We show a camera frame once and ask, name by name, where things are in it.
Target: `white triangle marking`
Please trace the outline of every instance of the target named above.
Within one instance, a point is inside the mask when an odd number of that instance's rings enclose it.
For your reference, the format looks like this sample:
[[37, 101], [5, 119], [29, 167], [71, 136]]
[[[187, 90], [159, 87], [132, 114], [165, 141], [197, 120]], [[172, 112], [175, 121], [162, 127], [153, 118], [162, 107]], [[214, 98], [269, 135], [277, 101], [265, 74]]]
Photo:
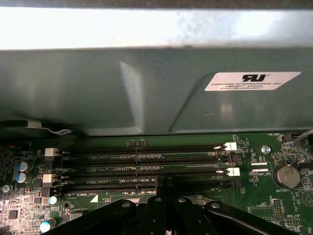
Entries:
[[98, 194], [90, 202], [98, 202]]
[[305, 199], [305, 202], [313, 202], [313, 199], [308, 195], [307, 198]]

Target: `metal panel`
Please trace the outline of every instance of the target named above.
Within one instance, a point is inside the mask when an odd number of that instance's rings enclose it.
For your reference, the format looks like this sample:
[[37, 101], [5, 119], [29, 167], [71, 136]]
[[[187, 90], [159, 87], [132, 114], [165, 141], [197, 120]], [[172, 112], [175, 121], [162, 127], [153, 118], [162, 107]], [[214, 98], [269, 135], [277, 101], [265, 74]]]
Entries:
[[[312, 11], [0, 8], [0, 22], [3, 115], [94, 136], [313, 127]], [[225, 71], [302, 74], [205, 92]]]

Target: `gray cable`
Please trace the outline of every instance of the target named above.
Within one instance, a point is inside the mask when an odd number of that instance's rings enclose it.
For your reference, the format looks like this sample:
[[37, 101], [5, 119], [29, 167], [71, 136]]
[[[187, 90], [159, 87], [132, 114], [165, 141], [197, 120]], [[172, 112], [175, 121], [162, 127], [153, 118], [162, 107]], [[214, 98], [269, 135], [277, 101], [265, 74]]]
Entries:
[[303, 134], [301, 134], [295, 141], [294, 141], [294, 146], [305, 156], [307, 156], [308, 158], [310, 158], [311, 160], [313, 160], [313, 155], [310, 154], [308, 151], [306, 151], [303, 147], [301, 147], [301, 141], [309, 136], [313, 134], [313, 130], [309, 130], [304, 132]]

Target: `capacitor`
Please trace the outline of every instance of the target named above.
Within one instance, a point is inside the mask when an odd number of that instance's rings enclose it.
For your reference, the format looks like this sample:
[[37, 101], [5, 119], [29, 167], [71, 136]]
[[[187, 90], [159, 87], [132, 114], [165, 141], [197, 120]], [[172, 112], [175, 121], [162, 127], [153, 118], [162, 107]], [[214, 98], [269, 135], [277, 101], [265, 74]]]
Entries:
[[30, 171], [33, 168], [33, 164], [30, 162], [21, 162], [18, 164], [18, 170], [20, 172]]
[[42, 233], [48, 232], [49, 230], [53, 229], [57, 221], [54, 218], [49, 218], [46, 221], [42, 222], [40, 225], [40, 231]]
[[16, 176], [16, 181], [18, 183], [28, 183], [31, 181], [31, 174], [28, 172], [21, 172]]
[[49, 204], [54, 205], [56, 203], [59, 203], [61, 201], [60, 196], [52, 196], [49, 198]]

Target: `white connector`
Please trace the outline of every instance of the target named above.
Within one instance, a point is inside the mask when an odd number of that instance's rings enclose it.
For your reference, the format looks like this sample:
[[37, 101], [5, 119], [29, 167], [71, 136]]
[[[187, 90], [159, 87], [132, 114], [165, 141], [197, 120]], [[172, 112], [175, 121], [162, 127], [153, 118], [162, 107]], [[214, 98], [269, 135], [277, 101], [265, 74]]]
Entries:
[[56, 157], [58, 155], [57, 148], [46, 148], [45, 149], [45, 157]]
[[44, 174], [43, 183], [53, 183], [55, 182], [55, 174]]
[[224, 144], [226, 146], [226, 151], [236, 151], [237, 150], [237, 144], [236, 142], [227, 142]]
[[240, 176], [240, 169], [239, 167], [230, 167], [230, 168], [227, 168], [227, 175], [229, 176]]

